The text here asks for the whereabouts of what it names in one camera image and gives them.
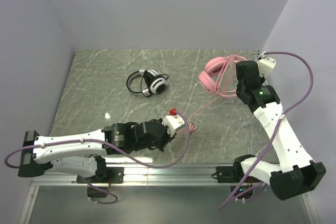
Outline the white and black headphones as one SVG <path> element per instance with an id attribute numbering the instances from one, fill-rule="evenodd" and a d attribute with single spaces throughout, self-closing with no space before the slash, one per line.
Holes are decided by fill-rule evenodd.
<path id="1" fill-rule="evenodd" d="M 140 91 L 133 91 L 131 89 L 131 82 L 141 77 L 140 81 Z M 129 92 L 138 97 L 150 97 L 152 95 L 161 94 L 165 91 L 168 86 L 168 74 L 159 74 L 153 69 L 138 70 L 131 73 L 126 81 L 126 86 Z"/>

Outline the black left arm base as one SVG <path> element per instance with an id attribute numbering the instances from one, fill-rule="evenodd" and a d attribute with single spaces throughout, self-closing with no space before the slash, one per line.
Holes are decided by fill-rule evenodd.
<path id="1" fill-rule="evenodd" d="M 90 178 L 77 176 L 76 183 L 87 186 L 89 200 L 96 204 L 110 205 L 118 201 L 118 197 L 110 191 L 112 184 L 122 184 L 124 177 L 123 167 L 107 167 L 102 175 Z"/>

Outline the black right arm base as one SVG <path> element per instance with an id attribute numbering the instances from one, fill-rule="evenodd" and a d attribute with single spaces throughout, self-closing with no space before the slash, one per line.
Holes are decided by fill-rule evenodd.
<path id="1" fill-rule="evenodd" d="M 217 166 L 215 173 L 211 175 L 212 179 L 217 180 L 219 184 L 230 184 L 230 190 L 233 191 L 244 174 L 239 175 L 233 165 Z M 240 188 L 235 193 L 235 196 L 242 193 L 244 190 L 253 187 L 260 181 L 253 177 L 247 177 Z"/>

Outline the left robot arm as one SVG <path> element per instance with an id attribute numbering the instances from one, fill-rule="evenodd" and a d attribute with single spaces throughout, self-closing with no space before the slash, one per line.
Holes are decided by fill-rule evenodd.
<path id="1" fill-rule="evenodd" d="M 168 115 L 142 123 L 115 123 L 77 135 L 51 137 L 28 131 L 18 176 L 38 177 L 51 170 L 100 181 L 107 175 L 106 156 L 145 149 L 162 152 L 184 125 L 180 116 Z"/>

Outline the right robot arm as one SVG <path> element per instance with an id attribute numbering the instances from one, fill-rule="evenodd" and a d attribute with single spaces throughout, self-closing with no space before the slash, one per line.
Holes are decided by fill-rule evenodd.
<path id="1" fill-rule="evenodd" d="M 322 162 L 315 162 L 298 140 L 276 91 L 264 84 L 259 67 L 254 61 L 236 63 L 236 93 L 263 126 L 279 163 L 270 164 L 249 154 L 236 158 L 234 168 L 240 180 L 253 177 L 270 185 L 278 199 L 287 200 L 314 190 L 326 168 Z"/>

